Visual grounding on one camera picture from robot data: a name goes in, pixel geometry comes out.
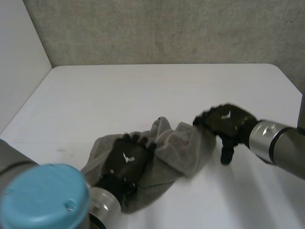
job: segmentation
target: robotic hand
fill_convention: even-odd
[[[223,141],[221,163],[228,165],[234,147],[245,144],[264,162],[277,165],[305,179],[304,131],[266,120],[225,104],[197,116],[193,125],[204,126]]]
[[[153,158],[156,144],[147,142],[146,137],[128,134],[114,142],[102,178],[90,189],[91,229],[116,228],[124,197],[136,191],[147,162]]]
[[[228,165],[233,157],[234,147],[244,143],[249,147],[245,138],[245,126],[254,127],[257,119],[241,108],[226,104],[217,108],[211,108],[195,118],[193,125],[204,126],[211,130],[214,135],[220,136],[223,141],[221,163]]]

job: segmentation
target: gray cloth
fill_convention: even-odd
[[[148,137],[149,142],[154,141],[157,149],[155,157],[146,167],[137,192],[127,197],[122,205],[122,212],[127,214],[153,203],[178,178],[192,178],[210,159],[215,147],[215,137],[207,130],[198,130],[186,123],[179,123],[172,130],[165,117],[157,119],[150,131],[140,134]],[[121,136],[107,135],[95,141],[88,163],[82,169],[90,185],[100,179],[102,165],[115,139]]]

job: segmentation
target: white tabletop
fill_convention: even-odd
[[[172,128],[202,110],[234,103],[259,119],[296,126],[301,93],[269,64],[63,66],[53,69],[1,134],[38,163],[81,169],[101,136],[149,130],[159,116]],[[305,183],[264,164],[245,146],[230,166],[212,160],[192,180],[122,217],[125,229],[298,229]]]

